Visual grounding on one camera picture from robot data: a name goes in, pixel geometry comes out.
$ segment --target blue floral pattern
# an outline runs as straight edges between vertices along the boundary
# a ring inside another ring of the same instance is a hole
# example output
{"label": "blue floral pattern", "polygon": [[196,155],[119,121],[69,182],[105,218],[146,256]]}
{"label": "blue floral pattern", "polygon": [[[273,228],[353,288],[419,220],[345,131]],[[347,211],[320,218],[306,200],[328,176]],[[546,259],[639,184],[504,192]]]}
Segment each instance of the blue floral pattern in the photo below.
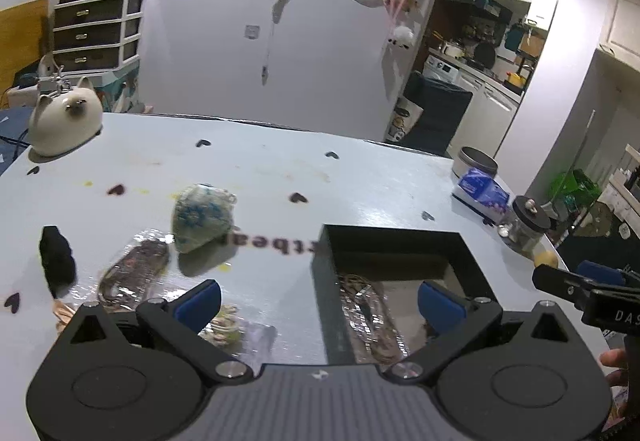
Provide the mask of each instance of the blue floral pattern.
{"label": "blue floral pattern", "polygon": [[222,188],[188,186],[175,202],[172,228],[176,249],[188,253],[225,235],[233,226],[235,202],[236,196]]}

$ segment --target ceramic cat figurine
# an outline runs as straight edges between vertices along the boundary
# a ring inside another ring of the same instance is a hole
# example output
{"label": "ceramic cat figurine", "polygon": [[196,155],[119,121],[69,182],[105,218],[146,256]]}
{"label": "ceramic cat figurine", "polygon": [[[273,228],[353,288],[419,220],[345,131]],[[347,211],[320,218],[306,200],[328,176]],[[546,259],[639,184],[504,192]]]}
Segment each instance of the ceramic cat figurine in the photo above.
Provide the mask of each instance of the ceramic cat figurine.
{"label": "ceramic cat figurine", "polygon": [[29,140],[41,156],[63,154],[82,145],[102,127],[102,103],[82,77],[76,87],[42,94],[31,113]]}

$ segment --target wall outlet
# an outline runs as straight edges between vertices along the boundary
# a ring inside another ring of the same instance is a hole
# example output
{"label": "wall outlet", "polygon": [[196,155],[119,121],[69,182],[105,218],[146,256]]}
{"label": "wall outlet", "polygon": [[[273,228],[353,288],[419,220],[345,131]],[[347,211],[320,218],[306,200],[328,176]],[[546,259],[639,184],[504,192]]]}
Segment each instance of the wall outlet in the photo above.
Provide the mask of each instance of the wall outlet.
{"label": "wall outlet", "polygon": [[244,26],[244,38],[256,40],[260,36],[260,26]]}

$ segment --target drawer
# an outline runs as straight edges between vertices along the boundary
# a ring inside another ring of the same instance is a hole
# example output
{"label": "drawer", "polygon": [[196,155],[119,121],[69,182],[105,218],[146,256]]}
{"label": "drawer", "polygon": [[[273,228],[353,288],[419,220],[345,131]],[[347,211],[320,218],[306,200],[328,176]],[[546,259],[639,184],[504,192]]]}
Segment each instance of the drawer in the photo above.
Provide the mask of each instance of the drawer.
{"label": "drawer", "polygon": [[133,20],[127,20],[124,23],[124,37],[133,36],[140,31],[140,18],[134,18]]}
{"label": "drawer", "polygon": [[70,53],[56,54],[54,59],[59,66],[65,66],[65,72],[115,69],[118,66],[119,51],[119,47],[82,49]]}
{"label": "drawer", "polygon": [[54,31],[56,51],[73,47],[103,46],[120,42],[120,22]]}
{"label": "drawer", "polygon": [[129,0],[127,14],[140,13],[140,11],[142,11],[142,0]]}
{"label": "drawer", "polygon": [[98,2],[56,8],[53,27],[73,26],[75,24],[121,18],[123,1],[99,0]]}
{"label": "drawer", "polygon": [[135,56],[138,53],[138,41],[133,40],[133,42],[129,42],[124,45],[124,49],[122,50],[122,59],[128,60],[132,56]]}

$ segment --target kitchen counter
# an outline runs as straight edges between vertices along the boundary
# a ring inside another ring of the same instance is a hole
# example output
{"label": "kitchen counter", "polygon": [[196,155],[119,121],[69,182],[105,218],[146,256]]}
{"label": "kitchen counter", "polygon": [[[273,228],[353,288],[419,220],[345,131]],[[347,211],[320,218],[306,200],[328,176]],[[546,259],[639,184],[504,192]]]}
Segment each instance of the kitchen counter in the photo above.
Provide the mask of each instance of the kitchen counter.
{"label": "kitchen counter", "polygon": [[485,84],[490,85],[491,87],[499,90],[501,93],[511,98],[511,100],[515,101],[516,103],[520,103],[520,101],[522,101],[522,96],[524,96],[524,93],[522,93],[522,96],[517,95],[515,92],[513,92],[512,90],[509,90],[507,87],[502,85],[497,80],[494,80],[493,78],[488,77],[486,74],[482,74],[482,72],[478,71],[477,69],[474,69],[471,66],[468,66],[464,62],[457,60],[452,56],[444,55],[440,51],[432,48],[429,48],[429,54],[437,56],[439,59],[445,61],[447,64],[451,64],[457,67],[461,71],[465,71],[465,72],[468,72],[468,74],[472,74],[481,82],[484,82]]}
{"label": "kitchen counter", "polygon": [[[39,172],[27,175],[36,166],[28,150],[0,176],[1,300],[20,293],[18,312],[0,313],[0,425],[6,440],[37,441],[24,396],[57,336],[38,255],[42,227],[56,225],[69,241],[81,286],[87,277],[97,280],[133,235],[145,228],[170,231],[175,197],[190,183],[238,196],[234,220],[241,238],[234,240],[227,264],[206,257],[206,269],[190,280],[196,285],[215,278],[223,302],[274,326],[274,363],[326,363],[310,271],[323,223],[455,231],[504,309],[529,311],[550,297],[534,288],[532,262],[451,197],[457,179],[450,159],[197,116],[104,114],[103,124],[85,145],[38,163]],[[210,146],[197,148],[201,139]],[[327,157],[329,151],[337,158]],[[118,184],[124,193],[108,195]],[[294,192],[308,202],[290,202]],[[434,220],[424,220],[422,212]],[[546,238],[541,244],[551,249]],[[176,269],[172,255],[168,270]],[[558,305],[594,355],[607,349],[600,330],[584,325],[572,304]]]}

